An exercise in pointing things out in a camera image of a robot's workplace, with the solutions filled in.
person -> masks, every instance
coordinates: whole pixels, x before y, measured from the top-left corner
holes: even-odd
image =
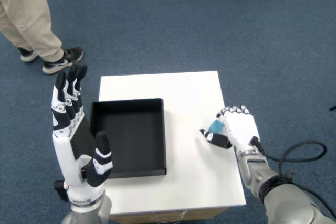
[[[23,62],[40,57],[46,74],[70,67],[83,57],[79,47],[62,50],[61,41],[51,31],[47,0],[0,0],[0,31],[19,49]]]

white table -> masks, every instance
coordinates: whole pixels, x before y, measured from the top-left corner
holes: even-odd
[[[104,76],[99,101],[163,98],[167,175],[109,179],[112,215],[245,205],[233,148],[207,143],[224,107],[217,71]]]

blue object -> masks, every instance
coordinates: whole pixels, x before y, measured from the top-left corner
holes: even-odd
[[[219,120],[215,120],[209,127],[209,132],[211,133],[220,133],[224,128],[224,123]]]

shoe sole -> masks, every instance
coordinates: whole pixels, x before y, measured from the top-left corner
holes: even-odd
[[[77,63],[78,61],[80,61],[80,60],[83,58],[83,53],[84,53],[84,52],[82,52],[82,54],[81,54],[81,55],[78,57],[78,59],[77,59],[76,61],[74,61],[74,62],[70,62],[70,63],[68,63],[68,64],[61,65],[61,66],[55,66],[55,67],[53,67],[53,68],[51,68],[51,69],[47,69],[47,68],[45,68],[45,67],[43,66],[43,67],[42,67],[42,71],[43,71],[43,73],[46,73],[46,74],[53,74],[53,73],[56,73],[56,72],[58,72],[58,71],[60,71],[60,70],[62,70],[62,69],[64,69],[64,68],[71,67],[73,63]]]
[[[31,56],[23,56],[21,55],[21,61],[23,61],[24,63],[31,63],[33,62],[36,58],[38,57],[38,55],[31,55]]]

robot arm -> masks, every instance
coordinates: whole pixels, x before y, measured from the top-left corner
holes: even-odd
[[[259,141],[259,134],[247,108],[222,109],[209,131],[201,132],[212,144],[230,142],[236,147],[243,182],[264,204],[269,224],[335,224],[303,190],[274,172],[264,155],[251,145]]]
[[[55,183],[59,194],[66,190],[72,212],[63,223],[108,223],[110,199],[104,195],[103,182],[112,171],[111,150],[105,132],[98,132],[92,156],[78,153],[73,141],[81,145],[94,141],[83,111],[80,96],[80,81],[87,71],[86,66],[73,65],[68,75],[60,72],[53,89],[51,110],[54,130],[52,139],[64,182]]]

